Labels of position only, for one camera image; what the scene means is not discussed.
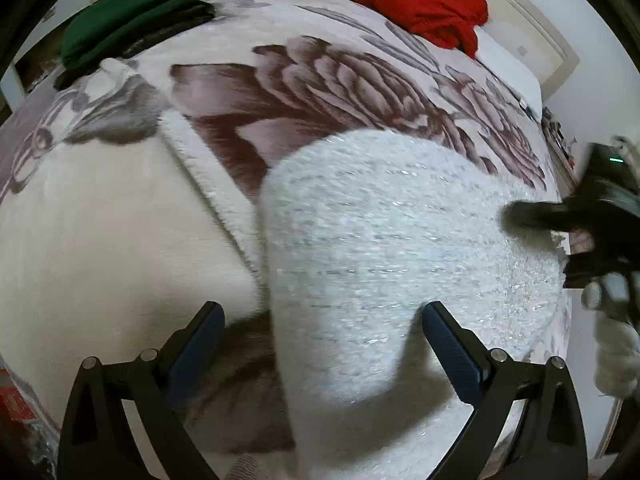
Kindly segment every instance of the sparkly knit fabric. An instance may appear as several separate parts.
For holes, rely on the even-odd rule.
[[[499,219],[547,197],[429,140],[366,130],[302,148],[260,198],[298,478],[424,480],[472,410],[418,308],[439,300],[488,348],[532,355],[561,267],[549,234],[508,235]]]

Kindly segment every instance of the white wall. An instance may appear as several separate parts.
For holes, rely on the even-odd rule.
[[[588,142],[613,134],[640,141],[640,73],[613,32],[586,0],[530,0],[580,57],[572,76],[546,104],[569,140],[578,140],[578,167]]]

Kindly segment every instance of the metal screw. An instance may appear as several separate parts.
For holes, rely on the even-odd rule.
[[[98,359],[96,359],[95,357],[88,357],[87,359],[82,361],[82,368],[84,368],[85,370],[90,370],[97,364],[98,364]]]
[[[566,366],[564,359],[562,359],[561,357],[558,357],[557,355],[554,355],[551,358],[551,364],[560,370],[562,370]]]
[[[147,363],[153,361],[156,357],[158,357],[158,350],[155,348],[147,348],[140,354],[140,359]]]
[[[494,348],[493,350],[491,350],[491,358],[494,361],[503,363],[509,358],[509,354],[507,354],[507,352],[505,352],[502,348]]]

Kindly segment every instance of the blue rubber pad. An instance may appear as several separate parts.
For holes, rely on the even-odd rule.
[[[437,305],[442,304],[434,301],[424,306],[422,331],[460,400],[475,407],[484,396],[482,370],[466,352],[449,323],[438,313]]]
[[[225,313],[215,304],[168,371],[165,399],[176,408],[189,399],[225,329]]]

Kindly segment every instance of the white pillow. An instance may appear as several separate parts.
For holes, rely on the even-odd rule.
[[[478,37],[476,59],[490,70],[530,108],[533,117],[542,118],[542,94],[540,83],[523,62],[513,56],[485,30],[474,27]]]

